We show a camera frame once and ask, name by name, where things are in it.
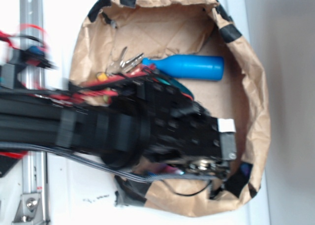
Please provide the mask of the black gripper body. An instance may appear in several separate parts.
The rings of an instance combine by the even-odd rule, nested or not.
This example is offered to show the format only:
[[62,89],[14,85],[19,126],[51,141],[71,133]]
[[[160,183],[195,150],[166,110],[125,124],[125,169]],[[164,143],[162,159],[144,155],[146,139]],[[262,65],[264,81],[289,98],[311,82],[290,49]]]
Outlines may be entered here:
[[125,78],[123,96],[133,111],[128,134],[136,139],[124,177],[137,182],[171,177],[135,172],[136,164],[147,159],[179,168],[183,179],[227,178],[236,158],[232,119],[212,117],[178,87],[151,77]]

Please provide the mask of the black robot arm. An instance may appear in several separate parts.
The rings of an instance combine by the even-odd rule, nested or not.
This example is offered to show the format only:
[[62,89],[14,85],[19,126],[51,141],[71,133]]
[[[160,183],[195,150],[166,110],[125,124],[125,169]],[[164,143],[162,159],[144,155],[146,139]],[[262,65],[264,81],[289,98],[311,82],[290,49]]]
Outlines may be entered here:
[[2,89],[0,148],[54,153],[142,183],[171,177],[135,172],[142,159],[201,180],[225,180],[236,159],[232,119],[151,76],[75,91]]

